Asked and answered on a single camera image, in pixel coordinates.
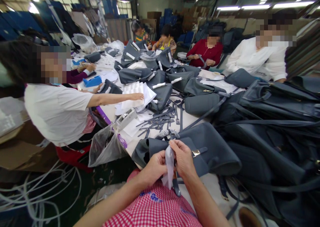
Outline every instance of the woman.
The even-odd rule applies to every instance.
[[[229,75],[243,68],[254,76],[283,83],[287,77],[284,58],[290,45],[284,41],[287,39],[285,35],[288,35],[284,30],[289,29],[293,19],[296,19],[296,14],[291,9],[272,14],[272,19],[268,19],[267,24],[257,30],[256,37],[243,40],[232,52],[222,74]]]
[[[180,140],[171,140],[169,144],[196,212],[183,196],[176,196],[158,181],[167,172],[163,150],[154,154],[141,172],[133,171],[120,190],[93,207],[74,227],[230,227],[198,177],[190,148]]]
[[[153,45],[152,50],[164,50],[165,48],[170,47],[171,55],[173,56],[173,54],[176,52],[177,44],[176,42],[174,42],[171,33],[171,26],[169,24],[166,24],[161,30],[160,39]]]
[[[209,31],[207,39],[199,40],[195,46],[187,53],[187,59],[191,60],[190,65],[195,67],[203,67],[206,63],[205,70],[211,66],[220,63],[223,46],[221,44],[222,31]]]
[[[131,24],[131,30],[133,34],[136,36],[135,41],[145,40],[148,50],[152,49],[151,41],[149,39],[148,33],[141,27],[141,22],[139,20],[134,20]]]
[[[0,43],[0,62],[16,84],[27,84],[25,107],[40,133],[56,146],[82,149],[101,128],[88,108],[143,100],[143,94],[95,94],[66,88],[67,56],[61,46],[37,46],[32,42]]]

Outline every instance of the gingham shirt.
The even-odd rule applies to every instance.
[[[134,170],[128,178],[131,180],[139,173]],[[123,211],[109,219],[107,226],[201,226],[196,213],[184,197],[178,197],[157,181],[141,194]]]

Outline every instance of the red sweater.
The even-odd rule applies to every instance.
[[[207,61],[207,59],[214,60],[216,62],[215,65],[218,65],[220,62],[220,57],[222,54],[223,45],[218,42],[215,47],[208,49],[206,46],[207,39],[199,40],[195,46],[187,53],[187,57],[189,55],[194,54],[200,54],[204,61]],[[201,59],[197,60],[191,60],[190,65],[194,67],[203,67],[203,62]]]

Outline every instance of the red chair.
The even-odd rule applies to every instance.
[[[90,147],[91,145],[88,145],[81,150],[70,149],[69,151],[64,151],[62,148],[56,146],[56,151],[60,161],[75,166],[87,173],[91,173],[93,171],[92,168],[89,168],[85,164],[79,162],[79,160],[90,151]]]

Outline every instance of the metal buckle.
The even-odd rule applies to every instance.
[[[196,157],[197,155],[201,154],[199,150],[192,151],[192,153],[193,157]]]

